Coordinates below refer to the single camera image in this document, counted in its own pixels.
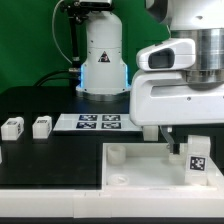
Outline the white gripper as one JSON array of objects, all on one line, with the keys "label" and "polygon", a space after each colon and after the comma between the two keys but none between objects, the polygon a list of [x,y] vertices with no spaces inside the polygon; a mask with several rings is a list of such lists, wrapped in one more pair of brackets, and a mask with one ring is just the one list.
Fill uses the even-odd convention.
[{"label": "white gripper", "polygon": [[224,83],[190,83],[181,71],[139,70],[130,93],[130,119],[137,126],[160,126],[171,154],[180,153],[166,125],[224,123]]}]

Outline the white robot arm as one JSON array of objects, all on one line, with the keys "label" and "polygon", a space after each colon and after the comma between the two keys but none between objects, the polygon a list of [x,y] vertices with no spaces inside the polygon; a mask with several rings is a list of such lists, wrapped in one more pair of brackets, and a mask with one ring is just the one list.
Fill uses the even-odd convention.
[{"label": "white robot arm", "polygon": [[145,0],[145,8],[170,37],[136,55],[130,118],[175,152],[169,127],[224,123],[224,0]]}]

